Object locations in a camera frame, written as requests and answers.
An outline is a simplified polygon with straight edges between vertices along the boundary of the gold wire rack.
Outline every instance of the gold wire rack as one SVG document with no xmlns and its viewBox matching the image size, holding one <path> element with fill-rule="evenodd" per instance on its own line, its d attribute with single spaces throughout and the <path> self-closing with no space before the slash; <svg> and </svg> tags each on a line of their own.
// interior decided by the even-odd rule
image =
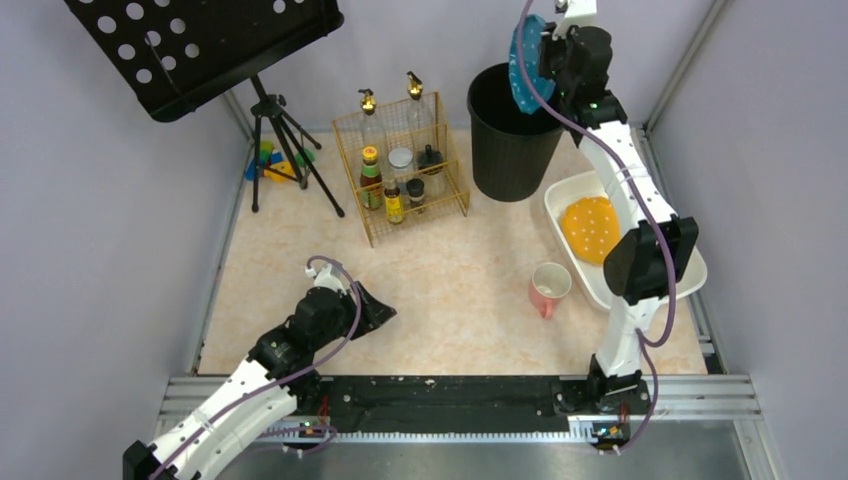
<svg viewBox="0 0 848 480">
<path fill-rule="evenodd" d="M 434 148 L 442 153 L 444 163 L 424 170 L 417 170 L 414 173 L 397 175 L 394 178 L 399 181 L 406 181 L 416 176 L 426 175 L 428 172 L 436 169 L 444 168 L 446 186 L 444 192 L 435 197 L 428 195 L 425 189 L 425 203 L 417 208 L 411 208 L 408 197 L 404 195 L 403 207 L 405 216 L 403 222 L 398 224 L 389 222 L 384 206 L 376 210 L 369 210 L 363 207 L 362 202 L 359 200 L 367 190 L 383 188 L 382 183 L 371 185 L 367 188 L 359 186 L 360 171 L 362 168 L 362 149 L 365 147 L 360 131 L 362 113 L 354 113 L 333 120 L 333 130 L 336 134 L 336 142 L 339 145 L 342 162 L 347 172 L 347 178 L 350 181 L 350 188 L 353 190 L 353 196 L 357 199 L 359 216 L 362 218 L 365 234 L 368 236 L 368 243 L 371 244 L 372 248 L 378 238 L 391 233 L 415 228 L 417 225 L 430 223 L 457 212 L 468 216 L 471 191 L 462 172 L 459 152 L 456 149 L 456 144 L 454 143 L 439 93 L 430 92 L 424 94 L 421 100 L 419 100 L 427 104 L 436 120 L 436 125 L 427 129 L 410 131 L 407 127 L 406 111 L 412 101 L 411 99 L 406 99 L 377 106 L 377 115 L 379 115 L 380 121 L 386 128 L 387 150 L 391 151 L 398 147 L 406 147 L 415 152 L 413 139 L 418 138 L 417 136 L 420 132 L 427 130 L 430 138 L 435 138 Z M 380 158 L 386 158 L 388 151 L 381 152 Z M 388 178 L 390 174 L 389 170 L 382 161 L 380 170 L 383 173 L 383 179 Z M 418 211 L 422 209 L 424 210 L 423 213 L 418 214 Z"/>
</svg>

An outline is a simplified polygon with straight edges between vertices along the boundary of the white wall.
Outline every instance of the white wall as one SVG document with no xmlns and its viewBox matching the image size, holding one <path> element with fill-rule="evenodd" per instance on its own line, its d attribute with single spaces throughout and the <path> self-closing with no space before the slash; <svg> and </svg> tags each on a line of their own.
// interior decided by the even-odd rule
<svg viewBox="0 0 848 480">
<path fill-rule="evenodd" d="M 553 0 L 533 12 L 559 18 Z M 631 120 L 648 119 L 711 0 L 598 0 L 596 25 L 613 35 L 610 87 Z M 455 126 L 468 125 L 468 85 L 485 68 L 507 60 L 523 0 L 340 0 L 345 24 L 266 70 L 270 92 L 289 100 L 301 123 L 329 128 L 333 118 L 358 111 L 357 89 L 370 87 L 378 102 L 406 98 L 414 71 L 428 91 L 438 90 Z M 249 84 L 237 90 L 245 108 L 256 103 Z"/>
<path fill-rule="evenodd" d="M 732 2 L 655 132 L 720 353 L 792 478 L 845 478 L 845 2 Z"/>
<path fill-rule="evenodd" d="M 199 334 L 244 141 L 158 124 L 64 3 L 0 7 L 0 478 L 120 477 Z"/>
</svg>

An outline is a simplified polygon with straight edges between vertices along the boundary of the yellow sponge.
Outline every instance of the yellow sponge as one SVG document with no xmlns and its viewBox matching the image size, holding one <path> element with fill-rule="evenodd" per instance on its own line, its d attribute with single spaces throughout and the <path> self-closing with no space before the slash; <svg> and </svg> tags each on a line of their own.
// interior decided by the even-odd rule
<svg viewBox="0 0 848 480">
<path fill-rule="evenodd" d="M 619 240 L 615 209 L 606 197 L 586 197 L 565 209 L 559 222 L 574 255 L 602 265 Z"/>
<path fill-rule="evenodd" d="M 271 165 L 270 168 L 271 168 L 271 170 L 281 172 L 281 173 L 285 173 L 286 175 L 291 175 L 292 177 L 294 176 L 294 170 L 292 170 L 291 165 L 289 164 L 288 160 L 282 161 L 280 163 L 275 163 L 275 164 Z M 265 176 L 270 178 L 271 180 L 273 180 L 275 182 L 285 182 L 286 180 L 288 180 L 288 178 L 286 178 L 282 175 L 277 175 L 275 173 L 271 173 L 268 170 L 265 170 Z"/>
</svg>

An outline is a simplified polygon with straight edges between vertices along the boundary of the yellow toy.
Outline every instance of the yellow toy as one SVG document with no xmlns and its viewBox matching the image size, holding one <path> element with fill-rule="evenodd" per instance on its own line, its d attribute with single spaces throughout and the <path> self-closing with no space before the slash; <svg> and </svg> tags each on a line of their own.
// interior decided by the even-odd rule
<svg viewBox="0 0 848 480">
<path fill-rule="evenodd" d="M 294 170 L 292 170 L 291 164 L 289 164 L 288 160 L 282 161 L 280 163 L 275 163 L 268 168 L 270 168 L 271 170 L 274 170 L 275 172 L 284 173 L 286 175 L 290 175 L 290 176 L 294 177 Z M 265 176 L 270 178 L 271 180 L 277 182 L 277 183 L 282 183 L 282 182 L 285 182 L 286 180 L 288 180 L 288 178 L 286 178 L 282 175 L 277 175 L 275 173 L 271 173 L 268 170 L 265 170 Z"/>
</svg>

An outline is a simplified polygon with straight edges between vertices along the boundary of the mug handle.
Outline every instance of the mug handle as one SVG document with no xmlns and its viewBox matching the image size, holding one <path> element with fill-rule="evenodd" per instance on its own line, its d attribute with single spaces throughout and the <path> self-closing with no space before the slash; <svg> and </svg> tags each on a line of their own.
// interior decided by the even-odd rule
<svg viewBox="0 0 848 480">
<path fill-rule="evenodd" d="M 542 314 L 542 318 L 544 318 L 545 320 L 550 320 L 551 318 L 553 318 L 554 302 L 546 298 L 545 305 L 539 309 L 539 313 Z"/>
</svg>

